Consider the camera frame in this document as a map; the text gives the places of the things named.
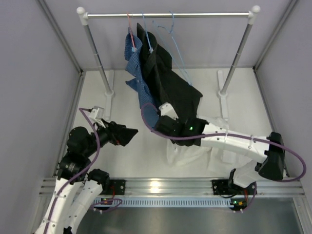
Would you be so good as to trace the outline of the white shirt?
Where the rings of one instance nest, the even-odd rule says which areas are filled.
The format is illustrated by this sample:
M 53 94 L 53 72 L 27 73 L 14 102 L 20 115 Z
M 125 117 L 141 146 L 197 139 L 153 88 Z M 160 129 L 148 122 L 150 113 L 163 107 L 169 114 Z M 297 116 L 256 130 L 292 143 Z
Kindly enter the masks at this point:
M 171 166 L 182 167 L 197 159 L 207 158 L 207 170 L 225 173 L 250 162 L 247 157 L 212 147 L 179 146 L 167 141 L 166 157 Z

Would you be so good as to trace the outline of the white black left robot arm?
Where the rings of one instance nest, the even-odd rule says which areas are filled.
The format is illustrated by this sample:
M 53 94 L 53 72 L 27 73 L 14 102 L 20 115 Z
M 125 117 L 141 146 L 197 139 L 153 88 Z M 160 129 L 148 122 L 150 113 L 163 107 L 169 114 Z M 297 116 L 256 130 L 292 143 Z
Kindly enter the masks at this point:
M 98 195 L 110 190 L 109 173 L 101 169 L 90 171 L 107 143 L 126 146 L 138 133 L 137 129 L 101 120 L 91 124 L 93 132 L 76 127 L 69 133 L 67 152 L 59 163 L 53 195 L 37 234 L 75 234 L 80 222 Z

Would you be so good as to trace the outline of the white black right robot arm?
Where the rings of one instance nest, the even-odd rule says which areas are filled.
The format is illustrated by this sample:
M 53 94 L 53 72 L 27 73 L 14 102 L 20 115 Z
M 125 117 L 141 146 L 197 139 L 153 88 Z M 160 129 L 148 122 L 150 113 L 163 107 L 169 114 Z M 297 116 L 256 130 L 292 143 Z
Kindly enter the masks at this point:
M 285 151 L 279 133 L 254 138 L 204 119 L 190 118 L 182 122 L 169 116 L 161 116 L 154 130 L 180 146 L 210 147 L 248 157 L 250 162 L 230 172 L 227 189 L 233 194 L 263 178 L 281 181 L 284 177 Z

